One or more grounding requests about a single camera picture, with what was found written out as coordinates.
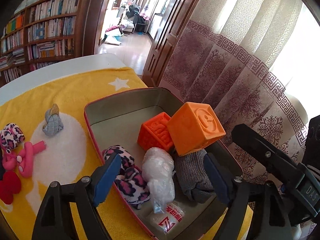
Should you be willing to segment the pink leopard sock pair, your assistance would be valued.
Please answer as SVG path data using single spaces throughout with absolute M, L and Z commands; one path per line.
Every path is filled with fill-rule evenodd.
M 9 123 L 1 130 L 1 149 L 4 153 L 10 154 L 24 140 L 22 130 L 15 123 Z

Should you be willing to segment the red fabric item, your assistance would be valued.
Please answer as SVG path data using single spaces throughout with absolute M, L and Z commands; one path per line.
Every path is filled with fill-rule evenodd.
M 4 204 L 10 205 L 14 201 L 14 195 L 19 194 L 22 183 L 19 176 L 14 171 L 7 171 L 0 181 L 0 198 Z

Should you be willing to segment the clear plastic bag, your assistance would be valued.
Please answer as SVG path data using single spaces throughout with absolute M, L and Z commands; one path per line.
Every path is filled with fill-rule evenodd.
M 148 149 L 143 158 L 142 176 L 147 182 L 154 213 L 165 213 L 167 204 L 175 199 L 174 161 L 165 150 Z

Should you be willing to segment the grey rolled sock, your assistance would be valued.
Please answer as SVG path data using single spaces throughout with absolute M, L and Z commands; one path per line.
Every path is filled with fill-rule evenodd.
M 60 118 L 60 110 L 56 103 L 45 112 L 44 119 L 45 124 L 43 125 L 42 131 L 46 136 L 53 137 L 63 130 L 64 126 Z

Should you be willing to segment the light orange rubber cube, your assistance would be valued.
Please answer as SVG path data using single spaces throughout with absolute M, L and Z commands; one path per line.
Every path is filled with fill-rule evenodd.
M 202 150 L 226 135 L 212 107 L 205 103 L 184 103 L 167 128 L 179 156 Z

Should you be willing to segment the grey knitted sock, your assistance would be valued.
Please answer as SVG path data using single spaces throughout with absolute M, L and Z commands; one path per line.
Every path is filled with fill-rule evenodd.
M 206 150 L 202 149 L 184 156 L 177 153 L 174 155 L 176 176 L 182 192 L 190 201 L 200 204 L 204 204 L 214 194 L 203 165 L 206 154 Z

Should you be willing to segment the wooden bookshelf with books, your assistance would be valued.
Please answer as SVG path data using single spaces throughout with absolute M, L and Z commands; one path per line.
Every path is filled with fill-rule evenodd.
M 40 0 L 1 31 L 1 86 L 50 64 L 83 55 L 90 0 Z

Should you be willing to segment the yellow patterned towel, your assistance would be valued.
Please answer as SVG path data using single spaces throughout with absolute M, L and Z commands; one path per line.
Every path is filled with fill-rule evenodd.
M 90 176 L 103 164 L 86 125 L 87 104 L 127 90 L 148 88 L 129 67 L 101 69 L 41 81 L 39 70 L 25 74 L 1 88 L 1 126 L 17 124 L 25 142 L 46 142 L 46 149 L 34 156 L 33 174 L 22 178 L 22 189 L 12 204 L 1 204 L 1 216 L 15 239 L 31 239 L 35 220 L 51 182 L 60 185 Z M 63 130 L 53 137 L 43 131 L 45 112 L 56 103 Z M 113 186 L 98 213 L 112 239 L 152 239 L 132 217 Z M 212 239 L 225 211 L 200 239 Z

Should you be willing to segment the dark orange rubber cube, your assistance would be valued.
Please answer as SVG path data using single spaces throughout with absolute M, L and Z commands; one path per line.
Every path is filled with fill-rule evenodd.
M 173 150 L 174 143 L 167 128 L 169 120 L 170 116 L 162 112 L 142 123 L 137 139 L 138 145 L 144 151 L 152 147 L 161 148 L 166 152 Z

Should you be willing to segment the brown wooden door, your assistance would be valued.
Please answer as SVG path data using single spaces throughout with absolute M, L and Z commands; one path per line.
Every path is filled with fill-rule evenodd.
M 170 0 L 146 60 L 142 80 L 157 87 L 199 0 Z

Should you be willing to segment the red metal tin box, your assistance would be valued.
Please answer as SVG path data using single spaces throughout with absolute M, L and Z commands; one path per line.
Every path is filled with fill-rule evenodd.
M 174 145 L 167 130 L 167 122 L 183 105 L 183 102 L 165 88 L 140 88 L 116 93 L 85 106 L 84 117 L 93 145 L 100 158 L 103 150 L 119 145 L 142 168 L 146 151 L 158 147 L 171 153 Z M 132 217 L 152 239 L 200 239 L 214 225 L 226 206 L 212 195 L 204 204 L 188 199 L 174 179 L 174 202 L 184 212 L 177 225 L 164 233 L 153 224 L 151 202 L 139 210 L 123 200 Z

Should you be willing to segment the pink leopard sock roll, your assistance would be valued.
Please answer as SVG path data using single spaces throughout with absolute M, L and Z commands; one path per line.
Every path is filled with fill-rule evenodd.
M 103 150 L 104 161 L 107 161 L 113 153 L 118 154 L 121 158 L 120 170 L 114 183 L 126 202 L 133 208 L 140 210 L 142 204 L 150 200 L 147 182 L 143 179 L 142 172 L 135 165 L 134 157 L 120 145 Z

